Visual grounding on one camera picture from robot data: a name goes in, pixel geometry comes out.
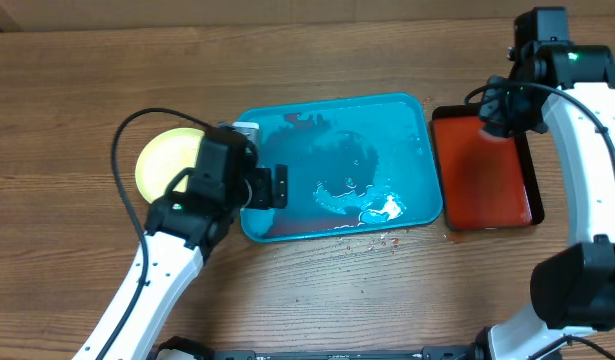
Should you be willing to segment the yellow plate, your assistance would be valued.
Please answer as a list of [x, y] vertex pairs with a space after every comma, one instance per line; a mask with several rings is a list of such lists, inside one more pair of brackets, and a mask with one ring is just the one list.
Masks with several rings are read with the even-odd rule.
[[135, 181], [141, 196], [152, 203], [161, 197], [173, 178], [196, 164], [205, 132], [175, 128], [153, 138], [141, 151], [135, 166]]

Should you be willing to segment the red sponge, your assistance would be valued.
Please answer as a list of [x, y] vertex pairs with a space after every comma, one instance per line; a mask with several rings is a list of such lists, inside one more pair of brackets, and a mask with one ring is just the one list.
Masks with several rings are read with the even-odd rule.
[[493, 129], [483, 127], [479, 130], [483, 139], [489, 142], [501, 143], [508, 139], [507, 133], [502, 129]]

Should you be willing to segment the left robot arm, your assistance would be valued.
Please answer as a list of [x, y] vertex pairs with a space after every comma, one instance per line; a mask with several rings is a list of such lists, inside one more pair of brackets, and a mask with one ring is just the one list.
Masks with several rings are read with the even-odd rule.
[[125, 279], [79, 359], [145, 359], [174, 305], [244, 209], [282, 209], [287, 168], [258, 166], [253, 122], [178, 128], [153, 138], [135, 167], [149, 202]]

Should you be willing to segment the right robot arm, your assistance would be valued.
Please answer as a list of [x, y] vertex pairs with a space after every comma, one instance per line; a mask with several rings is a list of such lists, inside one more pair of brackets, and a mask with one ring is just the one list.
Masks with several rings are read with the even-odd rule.
[[605, 45], [578, 45], [562, 7], [515, 19], [507, 77], [473, 91], [486, 133], [549, 133], [567, 198], [567, 248], [539, 263], [531, 302], [484, 329], [470, 359], [556, 359], [615, 328], [615, 61]]

